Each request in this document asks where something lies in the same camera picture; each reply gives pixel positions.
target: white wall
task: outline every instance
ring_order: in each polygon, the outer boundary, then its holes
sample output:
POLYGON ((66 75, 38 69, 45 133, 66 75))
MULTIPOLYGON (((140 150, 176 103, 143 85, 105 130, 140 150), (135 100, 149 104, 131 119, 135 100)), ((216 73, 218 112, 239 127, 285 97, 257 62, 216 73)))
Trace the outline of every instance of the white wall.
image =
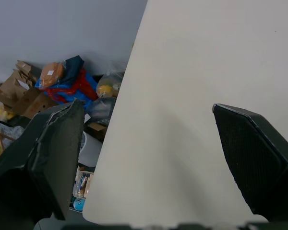
POLYGON ((80 55, 92 74, 127 62, 147 0, 0 1, 0 82, 16 60, 38 66, 80 55))

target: white table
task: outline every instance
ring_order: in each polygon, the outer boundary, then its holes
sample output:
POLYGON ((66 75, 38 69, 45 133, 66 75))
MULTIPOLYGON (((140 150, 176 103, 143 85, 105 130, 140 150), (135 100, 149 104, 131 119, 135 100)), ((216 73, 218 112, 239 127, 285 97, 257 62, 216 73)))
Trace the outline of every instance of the white table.
POLYGON ((288 141, 288 0, 148 2, 84 218, 263 220, 228 169, 214 103, 262 114, 288 141))

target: white container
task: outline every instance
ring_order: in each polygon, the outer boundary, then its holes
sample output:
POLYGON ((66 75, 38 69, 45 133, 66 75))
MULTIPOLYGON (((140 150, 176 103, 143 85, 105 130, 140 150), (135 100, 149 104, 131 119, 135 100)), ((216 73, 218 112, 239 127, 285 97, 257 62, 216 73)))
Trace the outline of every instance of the white container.
POLYGON ((96 167, 102 143, 83 132, 78 162, 88 167, 96 167))

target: yellow item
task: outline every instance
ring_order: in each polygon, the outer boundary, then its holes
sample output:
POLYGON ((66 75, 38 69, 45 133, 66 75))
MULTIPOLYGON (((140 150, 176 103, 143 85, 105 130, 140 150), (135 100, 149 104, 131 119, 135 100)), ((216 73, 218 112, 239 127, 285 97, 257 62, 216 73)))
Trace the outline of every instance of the yellow item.
POLYGON ((113 88, 109 85, 101 85, 97 88, 97 94, 99 97, 112 97, 113 88))

